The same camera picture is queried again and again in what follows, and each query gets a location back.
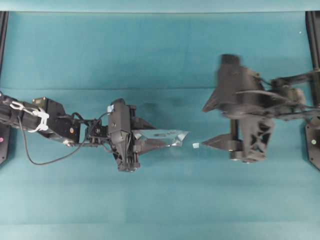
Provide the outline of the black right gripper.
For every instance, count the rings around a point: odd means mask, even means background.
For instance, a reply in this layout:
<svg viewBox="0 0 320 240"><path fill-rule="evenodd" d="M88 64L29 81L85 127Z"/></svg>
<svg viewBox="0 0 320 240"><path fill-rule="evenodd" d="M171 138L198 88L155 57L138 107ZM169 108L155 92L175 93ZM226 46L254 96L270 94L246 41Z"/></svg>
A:
<svg viewBox="0 0 320 240"><path fill-rule="evenodd" d="M207 113L220 110L229 113L228 117L237 121L242 139L235 139L231 133L221 134L205 140L203 145L230 152L230 159L243 163L255 163L267 158L269 139L275 123L272 118L240 112L236 92L239 87L219 86L204 104L202 111Z"/></svg>

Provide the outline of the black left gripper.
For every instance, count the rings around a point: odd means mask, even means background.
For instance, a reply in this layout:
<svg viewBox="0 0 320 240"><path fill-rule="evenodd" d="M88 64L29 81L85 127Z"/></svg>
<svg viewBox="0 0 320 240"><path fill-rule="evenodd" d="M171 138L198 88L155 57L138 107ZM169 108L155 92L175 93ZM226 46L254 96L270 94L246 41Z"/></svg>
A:
<svg viewBox="0 0 320 240"><path fill-rule="evenodd" d="M144 138L134 141L132 130L156 129L143 118L136 116L136 106L130 105L130 132L116 131L107 134L110 140L112 154L115 158L117 168L120 172L134 172L140 167L138 156L147 152L170 147L168 143L160 139Z"/></svg>

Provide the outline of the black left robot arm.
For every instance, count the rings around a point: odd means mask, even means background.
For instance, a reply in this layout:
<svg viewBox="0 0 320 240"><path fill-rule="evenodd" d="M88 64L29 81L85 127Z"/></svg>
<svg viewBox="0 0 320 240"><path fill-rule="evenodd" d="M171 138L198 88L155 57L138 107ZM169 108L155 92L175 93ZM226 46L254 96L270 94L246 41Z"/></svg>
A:
<svg viewBox="0 0 320 240"><path fill-rule="evenodd" d="M31 103L0 95L0 123L17 128L22 133L38 133L67 147L97 148L111 153L120 172L134 172L140 167L139 156L168 147L163 139L146 137L141 131L153 131L150 123L136 116L136 107L125 100L114 100L102 117L84 119L79 113L67 114L62 104L46 98Z"/></svg>

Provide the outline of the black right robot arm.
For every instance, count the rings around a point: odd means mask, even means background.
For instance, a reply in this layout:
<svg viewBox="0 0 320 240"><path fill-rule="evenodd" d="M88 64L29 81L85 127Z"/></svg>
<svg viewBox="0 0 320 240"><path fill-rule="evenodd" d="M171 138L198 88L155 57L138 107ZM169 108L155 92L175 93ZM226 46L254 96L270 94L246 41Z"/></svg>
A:
<svg viewBox="0 0 320 240"><path fill-rule="evenodd" d="M266 90L257 75L218 73L217 87L202 110L221 111L230 120L230 132L202 144L228 151L234 161L264 161L274 119L307 120L320 111L319 107L306 105L303 91L291 87L291 80L292 77L276 78L271 82L271 89Z"/></svg>

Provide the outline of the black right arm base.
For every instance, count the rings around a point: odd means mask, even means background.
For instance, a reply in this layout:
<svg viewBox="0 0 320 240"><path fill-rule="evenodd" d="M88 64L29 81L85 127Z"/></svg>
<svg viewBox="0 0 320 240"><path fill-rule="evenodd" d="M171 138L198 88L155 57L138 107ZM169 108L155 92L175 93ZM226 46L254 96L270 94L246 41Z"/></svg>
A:
<svg viewBox="0 0 320 240"><path fill-rule="evenodd" d="M308 160L320 169L320 117L313 117L304 127Z"/></svg>

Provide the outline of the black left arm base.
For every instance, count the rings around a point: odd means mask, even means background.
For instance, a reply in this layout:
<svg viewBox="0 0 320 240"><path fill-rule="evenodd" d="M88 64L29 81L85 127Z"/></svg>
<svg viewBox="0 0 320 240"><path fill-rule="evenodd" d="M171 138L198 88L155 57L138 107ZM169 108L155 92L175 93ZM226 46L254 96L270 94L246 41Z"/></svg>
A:
<svg viewBox="0 0 320 240"><path fill-rule="evenodd" d="M11 136L11 127L0 124L0 164L4 163L9 154L9 143Z"/></svg>

